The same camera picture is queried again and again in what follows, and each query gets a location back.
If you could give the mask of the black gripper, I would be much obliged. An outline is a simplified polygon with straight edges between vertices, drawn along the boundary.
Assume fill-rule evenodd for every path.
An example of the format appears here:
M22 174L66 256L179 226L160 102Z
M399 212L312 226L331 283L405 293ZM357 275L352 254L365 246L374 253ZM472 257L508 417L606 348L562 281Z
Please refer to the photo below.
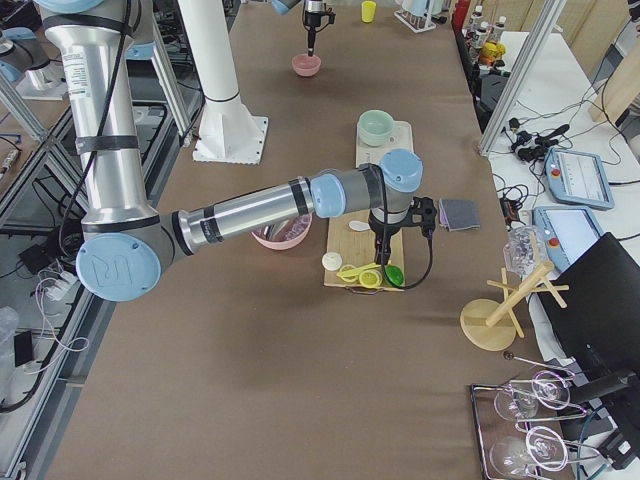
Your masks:
M307 54L313 55L315 49L316 32L321 31L335 22L335 12L321 0L303 1L303 25L307 32Z
M414 197L404 212L392 215L382 208L369 212L368 224L375 235L377 263L387 265L391 256L391 237L402 228L419 227L422 235L432 241L436 229L437 209L429 197Z

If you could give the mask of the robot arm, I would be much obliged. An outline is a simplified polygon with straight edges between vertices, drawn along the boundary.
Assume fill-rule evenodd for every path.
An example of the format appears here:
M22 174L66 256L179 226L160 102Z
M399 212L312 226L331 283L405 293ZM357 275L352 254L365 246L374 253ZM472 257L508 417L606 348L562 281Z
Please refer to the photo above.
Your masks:
M281 16L288 14L297 5L302 5L302 25L307 32L307 55L315 53L317 34L335 22L335 12L325 1L317 0L273 0L274 10Z
M82 285L97 297L127 302L149 293L162 274L204 246L306 214L336 218L365 211L379 262L391 238L417 227L435 230L436 208L419 197L423 164L394 149L376 164L325 170L286 183L240 192L238 175L205 168L208 161L259 163L268 128L244 105L223 6L183 1L179 10L201 82L204 106L193 166L173 188L185 209L158 212L149 202L132 112L127 51L148 39L154 21L148 1L43 1L47 39L60 51L87 195L83 243L75 257Z

